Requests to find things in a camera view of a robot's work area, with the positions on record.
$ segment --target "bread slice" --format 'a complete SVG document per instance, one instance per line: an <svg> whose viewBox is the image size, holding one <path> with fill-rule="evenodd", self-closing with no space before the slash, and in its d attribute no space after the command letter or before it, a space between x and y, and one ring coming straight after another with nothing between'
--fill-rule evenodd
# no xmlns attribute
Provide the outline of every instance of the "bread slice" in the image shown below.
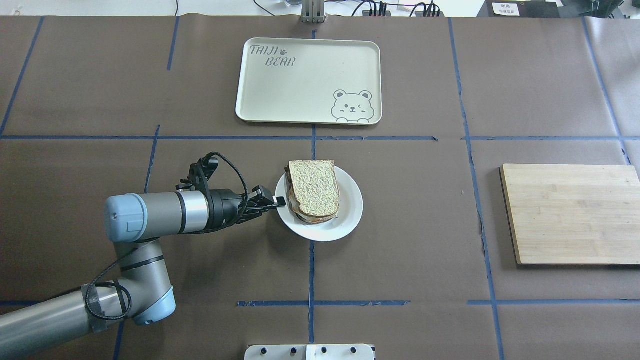
<svg viewBox="0 0 640 360"><path fill-rule="evenodd" d="M333 160L289 162L289 205L303 221L320 224L337 215L340 190L333 164Z"/></svg>

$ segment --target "blue tape line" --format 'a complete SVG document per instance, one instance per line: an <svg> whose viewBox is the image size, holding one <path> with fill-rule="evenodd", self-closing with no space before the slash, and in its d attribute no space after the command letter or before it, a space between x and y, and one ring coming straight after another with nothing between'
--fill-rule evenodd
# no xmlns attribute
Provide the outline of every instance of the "blue tape line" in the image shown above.
<svg viewBox="0 0 640 360"><path fill-rule="evenodd" d="M498 305L640 305L640 299L543 299L543 300L498 300ZM470 306L490 306L490 300L469 300Z"/></svg>
<svg viewBox="0 0 640 360"><path fill-rule="evenodd" d="M154 135L154 144L151 146L151 157L149 157L149 168L147 169L147 180L145 181L145 193L149 193L149 179L151 178L151 168L154 167L154 158L156 157L156 146L158 145L158 134L160 133L160 125L156 128Z"/></svg>
<svg viewBox="0 0 640 360"><path fill-rule="evenodd" d="M309 343L315 342L314 334L314 306L316 305L315 281L316 281L316 242L309 240Z"/></svg>
<svg viewBox="0 0 640 360"><path fill-rule="evenodd" d="M262 306L308 306L308 300L300 301L239 301L238 307L262 307Z"/></svg>
<svg viewBox="0 0 640 360"><path fill-rule="evenodd" d="M32 306L41 303L42 301L32 300L9 300L0 301L0 306Z"/></svg>
<svg viewBox="0 0 640 360"><path fill-rule="evenodd" d="M311 160L316 160L316 125L311 125Z"/></svg>
<svg viewBox="0 0 640 360"><path fill-rule="evenodd" d="M171 41L171 51L169 52L169 61L166 63L166 70L171 71L171 65L173 63L173 52L175 51L175 39L178 37L178 25L180 24L180 17L176 16L175 25L173 27L173 40Z"/></svg>
<svg viewBox="0 0 640 360"><path fill-rule="evenodd" d="M484 265L486 267L486 277L489 283L489 294L491 296L492 311L493 311L493 325L495 327L495 337L498 345L498 355L500 360L504 360L504 348L502 346L502 333L500 331L500 319L498 316L498 304L495 299L495 289L493 287L493 275L491 271L491 259L489 258L489 246L486 242L486 231L484 229L484 219L482 212L482 204L480 203L480 191L478 189L476 165L474 164L473 150L471 148L471 134L469 132L469 124L467 120L467 111L465 104L462 100L462 80L460 78L460 66L458 65L458 54L456 52L456 41L453 34L453 23L451 18L447 18L449 21L449 36L451 38L451 51L453 53L453 64L456 69L456 82L458 83L458 96L460 98L460 111L462 112L462 119L464 120L465 127L465 140L467 143L467 152L469 158L469 167L471 169L471 179L474 184L474 197L476 198L476 211L478 213L478 219L480 220L481 237L484 250Z"/></svg>
<svg viewBox="0 0 640 360"><path fill-rule="evenodd" d="M314 306L405 306L409 300L314 300ZM238 307L309 306L309 300L239 301Z"/></svg>
<svg viewBox="0 0 640 360"><path fill-rule="evenodd" d="M312 140L311 136L239 136L239 135L219 135L219 136L179 136L164 135L160 140Z"/></svg>
<svg viewBox="0 0 640 360"><path fill-rule="evenodd" d="M318 140L331 141L331 140L418 140L418 141L439 141L435 136L318 136Z"/></svg>
<svg viewBox="0 0 640 360"><path fill-rule="evenodd" d="M22 64L22 70L20 70L18 81L15 83L15 88L13 88L13 94L11 95L11 99L9 100L9 105L6 107L6 112L4 113L4 119L2 120L2 125L0 126L0 139L2 139L2 134L4 133L4 129L6 128L6 123L9 121L9 116L11 115L11 109L13 108L13 102L15 101L15 97L18 95L18 90L20 89L22 78L24 77L24 73L27 70L27 65L29 65L29 59L31 59L31 54L33 53L33 48L36 46L36 41L38 40L38 35L40 34L40 30L42 29L43 23L44 23L44 16L41 16L40 22L38 23L38 27L36 28L36 33L33 35L33 39L31 40L31 46L29 46L27 57L24 59L24 63Z"/></svg>
<svg viewBox="0 0 640 360"><path fill-rule="evenodd" d="M116 337L116 347L113 350L113 360L118 360L120 357L120 345L122 344L122 333L124 332L124 322L120 322L118 326L118 336Z"/></svg>
<svg viewBox="0 0 640 360"><path fill-rule="evenodd" d="M153 140L153 136L8 135L5 140Z"/></svg>
<svg viewBox="0 0 640 360"><path fill-rule="evenodd" d="M631 160L629 159L627 147L625 146L624 140L622 140L622 132L620 131L620 126L618 125L618 118L616 117L616 114L613 111L613 106L611 106L611 99L609 98L609 92L607 91L607 87L604 85L604 80L602 79L602 73L600 72L600 66L598 65L596 54L593 52L593 46L591 45L591 36L589 35L587 21L584 17L582 18L582 28L584 28L584 36L587 38L587 47L589 48L591 61L593 61L593 65L596 68L596 75L598 76L598 82L600 83L600 88L602 89L602 93L604 94L604 99L605 99L605 102L607 103L607 109L609 109L609 114L611 115L611 119L613 120L613 127L616 129L616 134L618 135L618 139L620 140L620 146L622 146L622 152L625 157L625 161L627 162L627 165L631 165Z"/></svg>
<svg viewBox="0 0 640 360"><path fill-rule="evenodd" d="M409 300L371 300L371 301L316 301L316 306L405 306Z"/></svg>
<svg viewBox="0 0 640 360"><path fill-rule="evenodd" d="M618 141L614 136L471 136L472 141Z"/></svg>
<svg viewBox="0 0 640 360"><path fill-rule="evenodd" d="M155 140L149 135L6 135L3 140ZM622 136L625 141L640 141L640 136ZM313 136L206 136L160 135L158 140L313 140ZM434 136L317 136L316 140L398 140L440 141ZM471 136L472 141L618 141L614 136Z"/></svg>
<svg viewBox="0 0 640 360"><path fill-rule="evenodd" d="M139 135L7 135L5 140L155 140ZM159 140L311 140L311 136L200 136L162 135Z"/></svg>

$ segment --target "wooden cutting board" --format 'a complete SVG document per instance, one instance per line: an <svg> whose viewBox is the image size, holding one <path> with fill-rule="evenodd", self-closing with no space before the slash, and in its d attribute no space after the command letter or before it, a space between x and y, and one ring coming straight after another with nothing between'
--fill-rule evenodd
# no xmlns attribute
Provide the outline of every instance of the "wooden cutting board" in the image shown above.
<svg viewBox="0 0 640 360"><path fill-rule="evenodd" d="M640 264L632 166L504 164L518 264Z"/></svg>

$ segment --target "metal bracket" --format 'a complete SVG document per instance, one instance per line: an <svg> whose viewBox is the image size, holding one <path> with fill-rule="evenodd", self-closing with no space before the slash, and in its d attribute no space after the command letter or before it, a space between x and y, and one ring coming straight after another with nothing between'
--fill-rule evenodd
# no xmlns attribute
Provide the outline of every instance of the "metal bracket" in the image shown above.
<svg viewBox="0 0 640 360"><path fill-rule="evenodd" d="M302 0L302 22L324 22L324 0Z"/></svg>
<svg viewBox="0 0 640 360"><path fill-rule="evenodd" d="M246 349L244 360L375 360L373 345L253 345Z"/></svg>
<svg viewBox="0 0 640 360"><path fill-rule="evenodd" d="M86 297L86 291L88 288L89 284L84 284L81 287L83 299ZM94 313L104 315L102 307L100 306L98 288L96 288L95 286L91 288L91 293L89 294L89 307L91 308L91 310L93 310ZM93 332L102 332L107 329L108 325L106 320L98 319L96 317L93 317L91 314L89 314L89 316L87 317L89 319L89 325L91 325L91 330Z"/></svg>

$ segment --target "white plate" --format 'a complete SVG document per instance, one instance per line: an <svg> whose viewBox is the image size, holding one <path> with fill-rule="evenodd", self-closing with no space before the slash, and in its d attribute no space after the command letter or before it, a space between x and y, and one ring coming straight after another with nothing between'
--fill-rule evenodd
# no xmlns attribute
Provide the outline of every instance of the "white plate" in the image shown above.
<svg viewBox="0 0 640 360"><path fill-rule="evenodd" d="M236 114L258 122L376 124L382 118L380 48L368 41L249 39Z"/></svg>
<svg viewBox="0 0 640 360"><path fill-rule="evenodd" d="M284 174L276 187L276 196L287 199L287 205L278 208L278 214L282 221L293 230L294 233L314 241L333 241L341 239L358 226L362 218L362 193L358 184L343 169L335 167L335 177L338 180L340 190L340 209L338 215L322 224L308 224L300 220L289 208L289 185L287 174Z"/></svg>

